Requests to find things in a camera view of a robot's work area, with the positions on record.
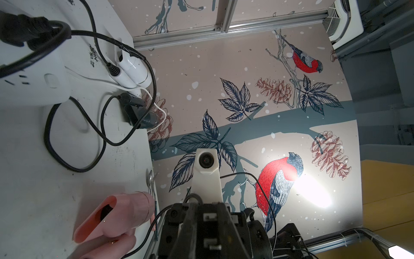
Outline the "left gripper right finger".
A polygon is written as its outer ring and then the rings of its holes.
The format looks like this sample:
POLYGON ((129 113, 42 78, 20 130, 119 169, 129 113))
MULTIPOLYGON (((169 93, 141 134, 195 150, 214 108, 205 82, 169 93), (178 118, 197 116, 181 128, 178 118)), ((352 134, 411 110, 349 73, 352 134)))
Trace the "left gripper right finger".
POLYGON ((219 243, 222 246, 220 258, 250 259, 226 205, 223 203, 216 205, 219 243))

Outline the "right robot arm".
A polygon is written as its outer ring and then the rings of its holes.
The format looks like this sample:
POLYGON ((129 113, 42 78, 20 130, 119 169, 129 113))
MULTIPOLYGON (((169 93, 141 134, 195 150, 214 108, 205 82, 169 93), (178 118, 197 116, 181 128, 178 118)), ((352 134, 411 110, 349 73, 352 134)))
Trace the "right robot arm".
POLYGON ((310 259, 289 223, 274 237, 254 211, 231 213, 223 203, 173 204, 166 211, 158 259, 310 259))

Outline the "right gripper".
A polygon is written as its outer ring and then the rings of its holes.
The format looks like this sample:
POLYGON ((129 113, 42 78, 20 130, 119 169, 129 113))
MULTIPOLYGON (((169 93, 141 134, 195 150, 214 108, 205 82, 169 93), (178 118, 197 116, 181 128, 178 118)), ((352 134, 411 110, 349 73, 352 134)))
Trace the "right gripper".
POLYGON ((253 210, 231 213, 222 203, 174 204, 167 211, 159 259, 270 259, 271 242, 253 210))

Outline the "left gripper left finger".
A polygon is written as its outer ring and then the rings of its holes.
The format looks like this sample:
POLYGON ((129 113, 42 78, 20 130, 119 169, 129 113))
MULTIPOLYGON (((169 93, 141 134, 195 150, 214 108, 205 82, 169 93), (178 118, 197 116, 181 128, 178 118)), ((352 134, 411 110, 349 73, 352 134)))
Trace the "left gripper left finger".
POLYGON ((174 204, 170 218, 178 226, 177 237, 168 255, 169 259, 197 258, 198 203, 174 204))

